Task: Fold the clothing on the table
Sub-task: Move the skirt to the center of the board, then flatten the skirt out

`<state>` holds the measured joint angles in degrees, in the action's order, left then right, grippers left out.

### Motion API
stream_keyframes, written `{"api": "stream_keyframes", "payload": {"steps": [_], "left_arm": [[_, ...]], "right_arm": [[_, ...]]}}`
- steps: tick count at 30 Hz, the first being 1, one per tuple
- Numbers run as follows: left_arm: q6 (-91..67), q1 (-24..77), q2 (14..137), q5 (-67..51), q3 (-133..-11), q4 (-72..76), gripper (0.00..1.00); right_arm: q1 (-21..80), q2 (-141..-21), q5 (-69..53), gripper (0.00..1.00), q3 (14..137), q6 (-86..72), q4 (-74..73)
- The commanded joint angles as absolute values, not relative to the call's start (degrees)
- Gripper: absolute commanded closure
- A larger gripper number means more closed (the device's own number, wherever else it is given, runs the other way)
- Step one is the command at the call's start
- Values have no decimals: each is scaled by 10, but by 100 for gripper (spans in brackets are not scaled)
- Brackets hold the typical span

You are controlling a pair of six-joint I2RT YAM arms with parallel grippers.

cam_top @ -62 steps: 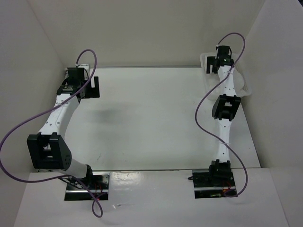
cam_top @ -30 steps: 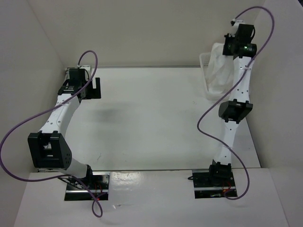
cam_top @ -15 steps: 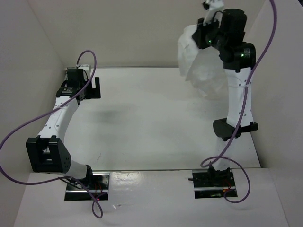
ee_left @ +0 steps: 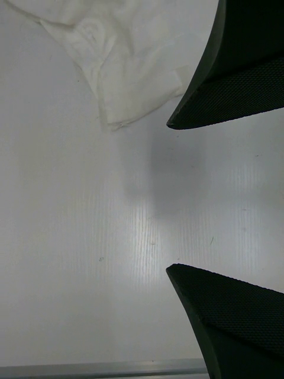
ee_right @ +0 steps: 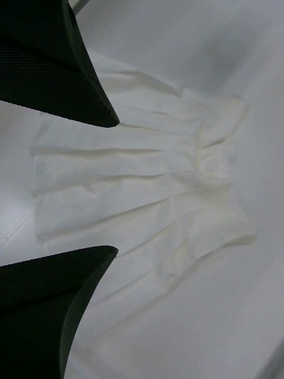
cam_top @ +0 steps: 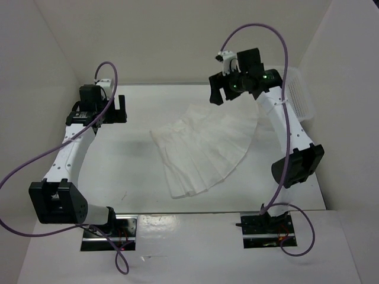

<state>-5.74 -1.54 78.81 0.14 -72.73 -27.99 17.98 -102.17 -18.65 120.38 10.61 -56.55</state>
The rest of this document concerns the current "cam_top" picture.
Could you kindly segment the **white pleated skirt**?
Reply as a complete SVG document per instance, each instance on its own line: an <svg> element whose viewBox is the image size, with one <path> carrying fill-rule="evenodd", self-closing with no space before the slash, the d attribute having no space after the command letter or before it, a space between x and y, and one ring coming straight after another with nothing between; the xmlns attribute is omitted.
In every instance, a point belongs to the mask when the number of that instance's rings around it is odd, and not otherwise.
<svg viewBox="0 0 379 284"><path fill-rule="evenodd" d="M176 121L150 131L171 198L207 192L244 159L258 124L249 98L216 105L191 104Z"/></svg>

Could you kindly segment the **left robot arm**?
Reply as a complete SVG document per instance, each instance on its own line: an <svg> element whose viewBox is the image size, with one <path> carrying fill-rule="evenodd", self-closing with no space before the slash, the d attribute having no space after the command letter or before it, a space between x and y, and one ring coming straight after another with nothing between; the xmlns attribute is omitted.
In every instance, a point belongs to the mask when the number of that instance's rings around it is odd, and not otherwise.
<svg viewBox="0 0 379 284"><path fill-rule="evenodd" d="M119 96L117 109L110 100L113 88L111 79L79 88L80 100L66 118L63 141L67 145L58 151L42 181L33 182L28 190L42 224L91 224L104 236L116 233L114 209L91 205L78 186L83 161L100 127L127 121L125 97Z"/></svg>

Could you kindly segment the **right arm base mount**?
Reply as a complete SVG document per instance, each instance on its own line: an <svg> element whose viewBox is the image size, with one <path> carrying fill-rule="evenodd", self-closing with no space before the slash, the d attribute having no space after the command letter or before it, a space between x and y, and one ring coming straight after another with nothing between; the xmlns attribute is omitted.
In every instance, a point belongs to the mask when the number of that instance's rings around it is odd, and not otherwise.
<svg viewBox="0 0 379 284"><path fill-rule="evenodd" d="M297 241L291 215L286 212L272 217L268 212L242 213L240 221L235 224L242 230L245 249L280 247L296 247Z"/></svg>

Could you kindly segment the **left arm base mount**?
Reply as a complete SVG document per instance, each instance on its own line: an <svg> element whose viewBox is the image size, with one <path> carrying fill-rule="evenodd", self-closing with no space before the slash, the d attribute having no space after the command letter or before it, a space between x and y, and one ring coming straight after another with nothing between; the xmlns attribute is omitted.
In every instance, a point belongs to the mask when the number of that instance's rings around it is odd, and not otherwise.
<svg viewBox="0 0 379 284"><path fill-rule="evenodd" d="M117 214L112 226L99 225L98 228L121 251L135 251L138 215ZM97 229L83 230L81 251L113 251L114 247Z"/></svg>

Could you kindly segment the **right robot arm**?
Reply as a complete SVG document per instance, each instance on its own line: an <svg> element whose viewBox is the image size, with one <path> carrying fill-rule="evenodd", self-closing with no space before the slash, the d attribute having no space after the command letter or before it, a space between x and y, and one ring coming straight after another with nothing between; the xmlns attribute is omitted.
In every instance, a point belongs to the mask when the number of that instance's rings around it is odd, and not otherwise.
<svg viewBox="0 0 379 284"><path fill-rule="evenodd" d="M275 193L261 209L259 225L267 233L280 226L280 215L291 207L293 185L305 182L319 165L325 151L314 144L301 126L285 91L284 75L276 69L266 69L258 49L234 53L220 51L216 60L221 72L210 76L210 103L221 105L241 94L251 94L269 119L280 142L284 157L274 162L271 173Z"/></svg>

